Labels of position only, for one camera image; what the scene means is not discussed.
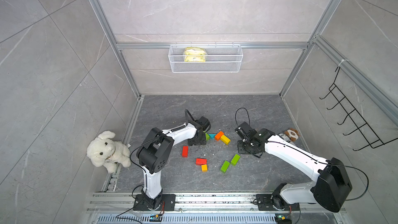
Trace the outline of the teal triangle block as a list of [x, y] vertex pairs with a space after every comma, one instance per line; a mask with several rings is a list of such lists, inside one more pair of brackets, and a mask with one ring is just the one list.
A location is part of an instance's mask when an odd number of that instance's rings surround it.
[[215, 134], [210, 134], [210, 133], [208, 135], [209, 135], [210, 139], [214, 139], [216, 136]]

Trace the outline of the orange rectangular block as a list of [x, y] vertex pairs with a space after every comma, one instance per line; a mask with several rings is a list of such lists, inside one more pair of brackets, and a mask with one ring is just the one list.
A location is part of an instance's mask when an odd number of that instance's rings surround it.
[[221, 137], [224, 135], [224, 133], [222, 132], [222, 131], [220, 131], [219, 133], [217, 133], [216, 135], [215, 135], [215, 137], [214, 137], [214, 139], [216, 140], [216, 141], [219, 141], [219, 140], [221, 140]]

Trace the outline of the green block pair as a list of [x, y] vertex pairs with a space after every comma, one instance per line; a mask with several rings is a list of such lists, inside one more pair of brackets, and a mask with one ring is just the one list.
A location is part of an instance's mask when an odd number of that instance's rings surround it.
[[221, 171], [222, 173], [226, 173], [227, 170], [228, 170], [228, 168], [229, 168], [229, 166], [230, 166], [230, 162], [224, 161], [223, 165], [222, 165], [221, 168], [220, 168], [220, 171]]
[[233, 166], [236, 166], [237, 163], [239, 162], [239, 160], [240, 160], [240, 155], [235, 154], [234, 157], [232, 158], [230, 164]]

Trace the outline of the yellow rectangular block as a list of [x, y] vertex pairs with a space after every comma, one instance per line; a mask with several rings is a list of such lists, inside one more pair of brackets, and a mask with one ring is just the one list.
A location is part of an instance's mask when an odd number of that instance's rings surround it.
[[230, 142], [231, 142], [231, 140], [230, 140], [227, 136], [225, 136], [225, 135], [222, 135], [221, 138], [220, 138], [220, 140], [221, 140], [224, 144], [226, 144], [226, 145], [229, 145]]

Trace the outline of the red block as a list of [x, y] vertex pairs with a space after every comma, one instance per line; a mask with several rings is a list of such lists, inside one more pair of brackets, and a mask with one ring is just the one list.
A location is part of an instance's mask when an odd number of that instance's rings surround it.
[[188, 157], [188, 152], [189, 152], [189, 147], [188, 146], [183, 146], [181, 156], [183, 158], [187, 158]]
[[207, 164], [207, 159], [204, 158], [196, 158], [195, 164], [197, 166], [202, 166]]

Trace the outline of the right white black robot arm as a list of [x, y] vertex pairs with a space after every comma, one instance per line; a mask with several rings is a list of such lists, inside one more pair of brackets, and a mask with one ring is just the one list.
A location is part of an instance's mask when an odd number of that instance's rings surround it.
[[273, 206], [284, 210], [297, 203], [319, 204], [337, 213], [352, 190], [346, 167], [337, 158], [330, 160], [308, 153], [274, 132], [263, 128], [253, 129], [243, 122], [235, 129], [244, 147], [274, 155], [303, 172], [310, 181], [300, 184], [281, 183], [272, 193]]

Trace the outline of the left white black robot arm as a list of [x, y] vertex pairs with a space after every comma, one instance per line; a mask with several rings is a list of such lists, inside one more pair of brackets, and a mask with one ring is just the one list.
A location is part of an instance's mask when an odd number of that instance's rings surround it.
[[161, 171], [166, 166], [173, 147], [187, 141], [188, 146], [205, 145], [206, 131], [211, 124], [206, 117], [186, 120], [180, 126], [160, 130], [153, 128], [137, 149], [139, 167], [144, 174], [143, 202], [149, 209], [157, 209], [162, 203]]

